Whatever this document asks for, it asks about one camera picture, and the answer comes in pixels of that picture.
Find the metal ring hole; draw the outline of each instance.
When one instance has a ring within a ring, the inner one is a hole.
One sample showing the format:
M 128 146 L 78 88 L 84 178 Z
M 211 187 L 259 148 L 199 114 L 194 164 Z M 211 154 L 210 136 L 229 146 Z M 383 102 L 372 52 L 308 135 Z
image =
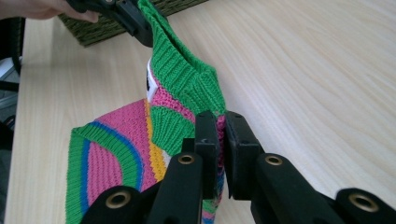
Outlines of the metal ring hole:
M 194 162 L 194 157 L 190 155 L 179 156 L 178 162 L 185 165 L 192 164 Z
M 112 209 L 121 208 L 129 201 L 131 201 L 131 194 L 128 191 L 122 190 L 110 195 L 106 200 L 106 206 Z
M 265 161 L 271 165 L 281 165 L 283 163 L 282 159 L 277 156 L 267 156 L 265 157 Z
M 349 195 L 348 199 L 352 202 L 353 205 L 366 212 L 373 213 L 379 210 L 376 202 L 363 194 L 353 193 Z

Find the green ribbed cuff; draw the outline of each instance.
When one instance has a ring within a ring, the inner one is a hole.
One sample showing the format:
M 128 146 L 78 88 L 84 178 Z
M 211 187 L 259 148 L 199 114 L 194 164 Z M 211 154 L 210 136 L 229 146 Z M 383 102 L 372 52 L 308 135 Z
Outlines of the green ribbed cuff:
M 153 30 L 151 66 L 155 77 L 194 115 L 206 110 L 216 116 L 224 114 L 216 70 L 183 45 L 149 0 L 140 0 L 139 7 Z

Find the pink knit fabric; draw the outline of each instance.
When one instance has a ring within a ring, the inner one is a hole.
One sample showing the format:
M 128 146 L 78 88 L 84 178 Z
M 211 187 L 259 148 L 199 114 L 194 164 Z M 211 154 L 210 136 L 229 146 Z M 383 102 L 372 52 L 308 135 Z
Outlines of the pink knit fabric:
M 156 106 L 165 106 L 170 109 L 175 110 L 177 113 L 179 113 L 181 116 L 183 116 L 185 119 L 188 119 L 192 123 L 195 123 L 195 116 L 192 114 L 192 112 L 186 108 L 181 102 L 178 100 L 175 100 L 171 93 L 169 93 L 158 81 L 158 79 L 155 77 L 154 72 L 152 71 L 150 67 L 151 74 L 158 86 L 158 90 L 155 93 L 151 105 L 156 105 Z
M 122 173 L 117 159 L 110 151 L 90 143 L 88 155 L 88 203 L 91 206 L 103 191 L 122 184 Z
M 132 143 L 142 155 L 141 160 L 143 165 L 147 165 L 147 167 L 143 167 L 142 191 L 157 183 L 154 173 L 149 168 L 149 137 L 146 116 L 145 102 L 139 101 L 103 115 L 98 119 L 101 123 L 112 127 L 118 133 L 132 140 Z

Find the yellow stripe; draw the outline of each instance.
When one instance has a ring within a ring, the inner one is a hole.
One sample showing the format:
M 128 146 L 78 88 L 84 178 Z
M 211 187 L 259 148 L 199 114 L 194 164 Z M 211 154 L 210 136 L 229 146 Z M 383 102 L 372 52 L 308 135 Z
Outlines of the yellow stripe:
M 157 147 L 152 139 L 152 122 L 151 117 L 149 115 L 149 102 L 145 100 L 145 109 L 146 109 L 146 124 L 148 126 L 148 143 L 149 143 L 149 160 L 152 171 L 154 172 L 154 177 L 158 181 L 163 180 L 165 176 L 166 167 L 165 162 L 163 161 L 163 151 Z

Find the finger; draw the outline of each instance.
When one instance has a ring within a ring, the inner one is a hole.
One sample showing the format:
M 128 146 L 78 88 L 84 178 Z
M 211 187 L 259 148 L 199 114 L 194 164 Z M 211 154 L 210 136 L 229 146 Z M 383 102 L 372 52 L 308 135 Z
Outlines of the finger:
M 60 2 L 57 6 L 58 10 L 64 12 L 67 16 L 83 21 L 98 22 L 99 14 L 97 12 L 86 11 L 84 13 L 79 13 L 75 11 L 66 1 Z

